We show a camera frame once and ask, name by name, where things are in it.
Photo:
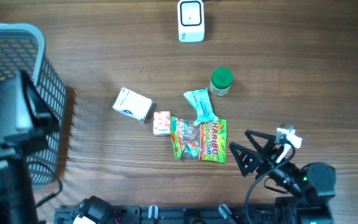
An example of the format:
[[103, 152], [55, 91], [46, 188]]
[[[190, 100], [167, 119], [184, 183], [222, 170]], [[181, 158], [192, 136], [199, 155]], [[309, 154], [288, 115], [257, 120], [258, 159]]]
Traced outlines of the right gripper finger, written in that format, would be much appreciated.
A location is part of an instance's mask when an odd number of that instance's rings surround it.
[[239, 170], [243, 177], [247, 177], [249, 174], [257, 170], [263, 163], [263, 148], [256, 144], [255, 151], [247, 147], [241, 146], [238, 143], [232, 142], [229, 145]]
[[[271, 134], [265, 134], [253, 130], [246, 130], [245, 135], [247, 136], [248, 140], [251, 142], [253, 147], [256, 151], [269, 151], [276, 146], [276, 136]], [[266, 140], [264, 146], [260, 145], [255, 138], [260, 138]]]

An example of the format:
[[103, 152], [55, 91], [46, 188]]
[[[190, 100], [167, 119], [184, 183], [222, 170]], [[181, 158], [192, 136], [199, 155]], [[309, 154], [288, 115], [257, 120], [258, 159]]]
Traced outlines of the Haribo gummy candy bag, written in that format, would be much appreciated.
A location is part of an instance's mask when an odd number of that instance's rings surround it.
[[176, 159], [226, 163], [225, 119], [195, 126], [194, 121], [171, 117], [171, 137]]

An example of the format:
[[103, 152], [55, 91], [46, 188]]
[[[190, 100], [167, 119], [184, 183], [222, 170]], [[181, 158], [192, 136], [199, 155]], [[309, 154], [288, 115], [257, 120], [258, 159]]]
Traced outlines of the green lid jar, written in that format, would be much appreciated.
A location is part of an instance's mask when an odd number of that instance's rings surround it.
[[211, 76], [209, 89], [214, 95], [223, 96], [228, 93], [233, 81], [234, 77], [231, 70], [226, 67], [219, 67], [215, 69]]

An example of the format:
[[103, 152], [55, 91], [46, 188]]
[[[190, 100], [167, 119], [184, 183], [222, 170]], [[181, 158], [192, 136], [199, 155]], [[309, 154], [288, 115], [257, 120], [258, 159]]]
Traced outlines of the teal tissue packet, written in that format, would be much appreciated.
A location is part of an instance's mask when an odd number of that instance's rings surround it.
[[219, 120], [214, 114], [207, 88], [204, 90], [187, 91], [183, 96], [196, 111], [197, 119], [194, 121], [195, 126], [201, 123]]

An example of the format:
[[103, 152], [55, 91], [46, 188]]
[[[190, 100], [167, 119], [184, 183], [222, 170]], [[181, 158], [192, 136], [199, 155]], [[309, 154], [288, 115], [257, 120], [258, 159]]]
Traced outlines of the white blue carton box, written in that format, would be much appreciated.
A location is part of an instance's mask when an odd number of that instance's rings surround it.
[[132, 90], [122, 87], [112, 108], [122, 114], [145, 122], [153, 101]]

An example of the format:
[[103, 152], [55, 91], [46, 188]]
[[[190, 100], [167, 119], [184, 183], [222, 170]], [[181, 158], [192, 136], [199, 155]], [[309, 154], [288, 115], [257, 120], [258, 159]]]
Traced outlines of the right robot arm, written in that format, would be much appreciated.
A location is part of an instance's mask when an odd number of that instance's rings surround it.
[[[291, 162], [302, 139], [292, 126], [277, 128], [274, 135], [246, 130], [252, 149], [238, 143], [229, 148], [241, 174], [255, 173], [243, 209], [244, 223], [332, 223], [329, 201], [335, 196], [336, 170], [324, 162], [312, 162], [301, 168]], [[255, 187], [268, 180], [280, 193], [273, 204], [251, 204]]]

